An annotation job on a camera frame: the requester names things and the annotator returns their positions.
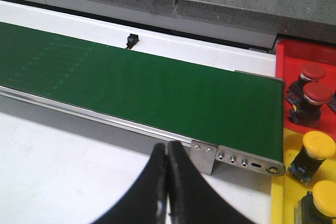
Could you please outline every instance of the green conveyor belt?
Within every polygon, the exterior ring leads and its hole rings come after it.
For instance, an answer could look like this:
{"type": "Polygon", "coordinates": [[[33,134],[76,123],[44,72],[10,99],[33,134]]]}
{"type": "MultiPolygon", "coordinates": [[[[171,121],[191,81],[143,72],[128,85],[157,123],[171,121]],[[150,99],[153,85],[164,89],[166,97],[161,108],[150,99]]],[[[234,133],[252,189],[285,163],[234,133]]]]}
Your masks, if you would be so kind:
{"type": "Polygon", "coordinates": [[[0,85],[282,162],[278,80],[0,23],[0,85]]]}

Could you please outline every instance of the yellow button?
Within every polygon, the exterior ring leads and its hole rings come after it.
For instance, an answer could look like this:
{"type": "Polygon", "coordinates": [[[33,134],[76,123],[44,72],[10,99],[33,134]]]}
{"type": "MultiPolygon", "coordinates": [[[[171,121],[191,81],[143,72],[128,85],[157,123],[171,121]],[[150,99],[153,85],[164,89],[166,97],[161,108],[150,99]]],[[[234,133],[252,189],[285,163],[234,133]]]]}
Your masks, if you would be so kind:
{"type": "Polygon", "coordinates": [[[322,214],[336,217],[336,183],[327,180],[317,182],[313,187],[313,201],[322,214]]]}
{"type": "Polygon", "coordinates": [[[319,131],[310,131],[303,136],[304,147],[319,158],[332,157],[336,153],[335,141],[328,135],[319,131]]]}

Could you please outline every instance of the white table surface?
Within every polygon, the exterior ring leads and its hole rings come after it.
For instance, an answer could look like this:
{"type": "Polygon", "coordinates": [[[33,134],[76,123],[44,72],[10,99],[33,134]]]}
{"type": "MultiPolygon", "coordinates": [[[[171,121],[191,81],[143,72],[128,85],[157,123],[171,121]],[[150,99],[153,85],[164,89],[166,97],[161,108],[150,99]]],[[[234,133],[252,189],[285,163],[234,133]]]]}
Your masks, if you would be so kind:
{"type": "MultiPolygon", "coordinates": [[[[272,55],[6,2],[0,22],[120,47],[132,32],[141,40],[134,50],[269,76],[275,70],[272,55]]],[[[157,142],[0,96],[0,223],[92,222],[132,185],[157,142]]],[[[270,222],[270,177],[226,164],[204,177],[245,216],[270,222]]]]}

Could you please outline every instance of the red emergency stop button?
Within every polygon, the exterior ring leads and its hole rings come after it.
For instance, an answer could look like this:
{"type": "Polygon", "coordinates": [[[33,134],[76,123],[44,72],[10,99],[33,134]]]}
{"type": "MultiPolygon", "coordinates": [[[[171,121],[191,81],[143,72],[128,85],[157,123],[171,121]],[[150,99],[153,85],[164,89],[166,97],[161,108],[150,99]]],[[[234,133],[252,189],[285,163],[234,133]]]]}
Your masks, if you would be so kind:
{"type": "Polygon", "coordinates": [[[319,80],[326,75],[326,70],[320,64],[306,62],[301,66],[301,73],[310,80],[319,80]]]}
{"type": "Polygon", "coordinates": [[[332,97],[331,90],[326,85],[318,82],[309,82],[303,87],[303,92],[308,102],[315,105],[327,102],[332,97]]]}

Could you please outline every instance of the metal bracket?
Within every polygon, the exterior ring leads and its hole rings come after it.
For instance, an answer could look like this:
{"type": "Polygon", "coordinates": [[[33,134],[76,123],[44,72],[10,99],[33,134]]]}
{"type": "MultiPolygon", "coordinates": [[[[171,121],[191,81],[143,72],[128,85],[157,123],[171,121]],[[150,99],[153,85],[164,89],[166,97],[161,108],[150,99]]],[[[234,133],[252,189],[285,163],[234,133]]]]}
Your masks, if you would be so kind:
{"type": "Polygon", "coordinates": [[[216,160],[269,176],[281,176],[286,172],[286,167],[279,161],[222,145],[218,147],[216,160]]]}
{"type": "Polygon", "coordinates": [[[214,166],[217,146],[202,141],[192,140],[190,159],[200,173],[210,175],[214,166]]]}

